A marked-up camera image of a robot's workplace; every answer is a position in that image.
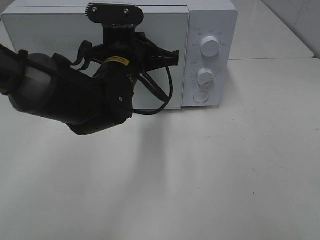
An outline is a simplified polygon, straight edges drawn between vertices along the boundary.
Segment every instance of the white knob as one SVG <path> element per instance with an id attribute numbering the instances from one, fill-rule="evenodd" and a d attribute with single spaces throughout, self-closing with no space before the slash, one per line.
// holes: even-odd
<path id="1" fill-rule="evenodd" d="M 215 36 L 206 36 L 200 43 L 201 52 L 204 56 L 211 58 L 220 51 L 220 40 Z"/>
<path id="2" fill-rule="evenodd" d="M 199 85 L 209 84 L 215 81 L 215 74 L 209 68 L 202 68 L 198 71 L 196 79 Z"/>
<path id="3" fill-rule="evenodd" d="M 209 94 L 206 93 L 205 91 L 200 91 L 193 96 L 193 99 L 198 104 L 204 104 L 208 101 Z"/>

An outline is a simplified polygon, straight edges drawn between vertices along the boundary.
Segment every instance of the black cable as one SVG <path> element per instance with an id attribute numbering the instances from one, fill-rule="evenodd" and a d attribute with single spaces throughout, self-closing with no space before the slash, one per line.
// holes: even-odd
<path id="1" fill-rule="evenodd" d="M 171 72 L 166 60 L 166 57 L 164 56 L 164 54 L 160 51 L 159 47 L 157 45 L 155 45 L 151 40 L 149 40 L 148 38 L 146 38 L 145 36 L 139 34 L 137 35 L 139 38 L 143 39 L 145 42 L 149 43 L 151 46 L 153 46 L 157 53 L 162 57 L 163 59 L 163 63 L 166 69 L 166 73 L 168 75 L 168 79 L 169 79 L 169 85 L 170 85 L 170 92 L 169 92 L 169 96 L 167 101 L 165 101 L 165 103 L 159 107 L 157 110 L 153 110 L 153 111 L 142 111 L 142 110 L 134 110 L 134 113 L 136 114 L 141 114 L 141 115 L 155 115 L 160 113 L 163 109 L 165 109 L 165 107 L 168 105 L 168 103 L 170 102 L 173 94 L 174 94 L 174 85 L 173 85 L 173 81 L 172 81 L 172 76 L 171 76 Z"/>
<path id="2" fill-rule="evenodd" d="M 161 95 L 163 99 L 162 101 L 163 102 L 167 101 L 168 99 L 167 94 L 162 90 L 161 87 L 159 87 L 159 85 L 153 80 L 153 78 L 147 72 L 143 72 L 142 76 L 144 76 L 144 78 L 148 80 L 150 85 L 157 91 L 157 93 Z"/>
<path id="3" fill-rule="evenodd" d="M 135 78 L 138 79 L 146 87 L 146 89 L 148 89 L 149 92 L 151 92 L 157 99 L 159 99 L 162 102 L 167 101 L 168 96 L 165 93 L 162 94 L 157 89 L 155 89 L 154 86 L 151 85 L 146 78 L 144 78 L 141 75 L 136 76 Z"/>

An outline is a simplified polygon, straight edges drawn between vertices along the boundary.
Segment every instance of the yellow label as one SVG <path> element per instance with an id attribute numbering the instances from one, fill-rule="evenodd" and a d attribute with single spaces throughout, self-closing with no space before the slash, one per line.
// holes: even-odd
<path id="1" fill-rule="evenodd" d="M 104 63 L 109 63 L 109 62 L 117 62 L 117 63 L 121 63 L 126 66 L 128 66 L 130 63 L 130 61 L 128 59 L 125 59 L 124 57 L 121 57 L 121 56 L 111 56 L 107 60 L 104 61 Z"/>

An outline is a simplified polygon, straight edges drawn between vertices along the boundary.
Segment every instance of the white table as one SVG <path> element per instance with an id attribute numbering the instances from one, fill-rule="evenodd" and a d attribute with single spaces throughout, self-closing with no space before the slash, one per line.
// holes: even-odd
<path id="1" fill-rule="evenodd" d="M 228 69 L 219 108 L 82 137 L 1 97 L 1 239 L 318 240 L 320 60 Z"/>
<path id="2" fill-rule="evenodd" d="M 314 56 L 261 0 L 232 2 L 238 10 L 238 21 L 230 59 L 287 59 Z"/>

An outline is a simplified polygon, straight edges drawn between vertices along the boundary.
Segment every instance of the white countertop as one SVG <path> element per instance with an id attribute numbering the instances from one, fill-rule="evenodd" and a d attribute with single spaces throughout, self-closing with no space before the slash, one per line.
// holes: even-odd
<path id="1" fill-rule="evenodd" d="M 318 240 L 320 60 L 229 62 L 221 106 L 90 136 L 0 101 L 5 240 Z"/>
<path id="2" fill-rule="evenodd" d="M 287 59 L 314 56 L 261 0 L 231 1 L 238 10 L 238 21 L 230 59 Z"/>

